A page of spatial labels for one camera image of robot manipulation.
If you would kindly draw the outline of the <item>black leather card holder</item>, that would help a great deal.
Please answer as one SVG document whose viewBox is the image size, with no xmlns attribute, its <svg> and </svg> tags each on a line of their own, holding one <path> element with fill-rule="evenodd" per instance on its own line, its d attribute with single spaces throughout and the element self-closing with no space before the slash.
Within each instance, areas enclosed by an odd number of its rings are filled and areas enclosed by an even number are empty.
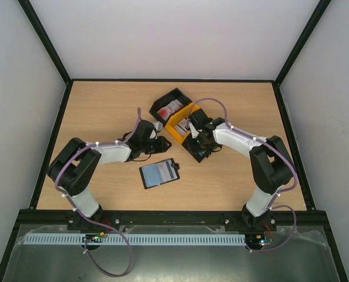
<svg viewBox="0 0 349 282">
<path fill-rule="evenodd" d="M 143 187 L 150 189 L 180 179 L 180 166 L 173 158 L 148 164 L 139 168 Z"/>
</svg>

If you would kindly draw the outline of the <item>yellow plastic bin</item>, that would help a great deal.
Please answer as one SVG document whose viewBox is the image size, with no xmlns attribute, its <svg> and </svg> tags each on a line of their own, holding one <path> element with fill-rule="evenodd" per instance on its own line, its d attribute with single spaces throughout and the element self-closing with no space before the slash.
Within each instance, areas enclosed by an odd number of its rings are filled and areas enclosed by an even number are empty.
<svg viewBox="0 0 349 282">
<path fill-rule="evenodd" d="M 187 117 L 190 113 L 200 109 L 199 106 L 193 106 L 193 102 L 186 106 L 175 105 L 175 102 L 171 102 L 169 105 L 159 110 L 160 116 L 164 118 L 166 124 L 165 129 L 180 143 L 182 144 L 190 133 L 189 129 L 186 129 Z"/>
</svg>

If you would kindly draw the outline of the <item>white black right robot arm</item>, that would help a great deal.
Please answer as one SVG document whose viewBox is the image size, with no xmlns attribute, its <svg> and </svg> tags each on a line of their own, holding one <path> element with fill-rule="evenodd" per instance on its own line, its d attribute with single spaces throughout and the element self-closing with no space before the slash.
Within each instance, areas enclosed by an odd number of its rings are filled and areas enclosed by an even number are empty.
<svg viewBox="0 0 349 282">
<path fill-rule="evenodd" d="M 227 146 L 249 158 L 256 188 L 241 210 L 242 221 L 247 229 L 257 229 L 263 224 L 275 195 L 296 172 L 282 138 L 252 135 L 222 117 L 207 117 L 203 109 L 189 115 L 187 128 L 196 149 L 211 151 Z"/>
</svg>

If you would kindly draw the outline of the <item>black bin with red cards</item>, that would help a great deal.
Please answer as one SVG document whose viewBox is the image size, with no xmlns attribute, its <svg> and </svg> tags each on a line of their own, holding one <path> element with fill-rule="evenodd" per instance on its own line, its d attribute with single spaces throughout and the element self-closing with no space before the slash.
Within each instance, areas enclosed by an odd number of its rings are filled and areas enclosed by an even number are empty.
<svg viewBox="0 0 349 282">
<path fill-rule="evenodd" d="M 167 94 L 154 101 L 149 113 L 163 125 L 169 121 L 169 118 L 188 106 L 193 101 L 186 96 L 179 88 L 174 88 Z"/>
</svg>

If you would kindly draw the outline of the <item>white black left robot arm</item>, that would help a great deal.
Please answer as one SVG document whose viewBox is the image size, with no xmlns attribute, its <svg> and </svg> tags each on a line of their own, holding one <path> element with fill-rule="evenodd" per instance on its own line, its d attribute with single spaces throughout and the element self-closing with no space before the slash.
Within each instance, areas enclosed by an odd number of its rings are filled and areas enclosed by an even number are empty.
<svg viewBox="0 0 349 282">
<path fill-rule="evenodd" d="M 89 189 L 97 166 L 132 162 L 142 154 L 151 156 L 168 151 L 172 143 L 158 135 L 157 125 L 141 119 L 131 132 L 112 142 L 87 143 L 74 137 L 49 165 L 47 175 L 75 212 L 90 224 L 104 226 L 100 222 L 102 207 Z"/>
</svg>

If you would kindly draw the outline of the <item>black bin with teal cards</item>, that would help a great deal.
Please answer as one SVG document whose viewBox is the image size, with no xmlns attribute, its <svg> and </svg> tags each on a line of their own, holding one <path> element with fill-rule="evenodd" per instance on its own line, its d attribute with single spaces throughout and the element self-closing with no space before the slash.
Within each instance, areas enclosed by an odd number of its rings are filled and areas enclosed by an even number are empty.
<svg viewBox="0 0 349 282">
<path fill-rule="evenodd" d="M 198 163 L 222 149 L 223 146 L 216 142 L 213 132 L 224 122 L 222 117 L 216 119 L 208 117 L 203 109 L 194 111 L 189 118 L 186 118 L 185 129 L 189 131 L 189 135 L 182 146 Z"/>
</svg>

